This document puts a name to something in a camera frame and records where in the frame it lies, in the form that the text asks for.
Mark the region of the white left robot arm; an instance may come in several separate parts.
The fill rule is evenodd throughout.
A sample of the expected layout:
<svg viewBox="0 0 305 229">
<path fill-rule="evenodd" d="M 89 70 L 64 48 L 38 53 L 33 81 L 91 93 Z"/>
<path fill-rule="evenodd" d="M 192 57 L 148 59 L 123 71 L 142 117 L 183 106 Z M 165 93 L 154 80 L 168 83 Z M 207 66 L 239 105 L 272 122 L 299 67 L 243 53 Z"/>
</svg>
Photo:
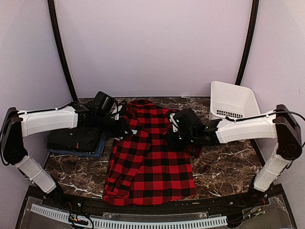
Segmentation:
<svg viewBox="0 0 305 229">
<path fill-rule="evenodd" d="M 45 194 L 57 208 L 67 204 L 61 187 L 28 152 L 24 140 L 35 135 L 47 135 L 50 131 L 94 127 L 111 137 L 130 134 L 122 117 L 124 106 L 118 105 L 113 112 L 93 103 L 72 102 L 60 108 L 43 110 L 7 110 L 0 130 L 0 157 L 4 166 L 14 166 Z"/>
</svg>

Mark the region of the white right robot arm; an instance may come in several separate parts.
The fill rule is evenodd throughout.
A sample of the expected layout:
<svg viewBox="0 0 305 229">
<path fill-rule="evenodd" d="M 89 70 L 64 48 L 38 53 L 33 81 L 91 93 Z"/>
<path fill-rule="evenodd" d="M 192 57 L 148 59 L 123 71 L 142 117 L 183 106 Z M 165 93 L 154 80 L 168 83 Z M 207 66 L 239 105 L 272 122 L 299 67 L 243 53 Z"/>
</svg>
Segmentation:
<svg viewBox="0 0 305 229">
<path fill-rule="evenodd" d="M 187 108 L 169 112 L 172 129 L 167 133 L 171 148 L 184 150 L 190 146 L 203 148 L 234 141 L 252 139 L 275 139 L 277 144 L 263 168 L 254 177 L 251 190 L 243 197 L 243 203 L 253 207 L 262 198 L 262 193 L 302 152 L 301 127 L 294 118 L 295 112 L 280 104 L 275 110 L 250 117 L 213 119 L 203 124 L 194 110 Z"/>
</svg>

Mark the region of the red black plaid shirt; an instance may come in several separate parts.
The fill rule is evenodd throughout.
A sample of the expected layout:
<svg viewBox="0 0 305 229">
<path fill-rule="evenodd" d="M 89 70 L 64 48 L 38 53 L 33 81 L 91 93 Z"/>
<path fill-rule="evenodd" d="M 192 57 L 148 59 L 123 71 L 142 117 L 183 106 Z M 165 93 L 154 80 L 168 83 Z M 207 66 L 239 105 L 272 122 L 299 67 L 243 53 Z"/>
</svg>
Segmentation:
<svg viewBox="0 0 305 229">
<path fill-rule="evenodd" d="M 161 202 L 196 196 L 190 153 L 193 146 L 176 151 L 168 146 L 170 109 L 149 100 L 135 100 L 127 105 L 123 118 L 133 135 L 114 140 L 103 190 L 117 205 L 134 203 L 140 198 L 162 198 Z"/>
</svg>

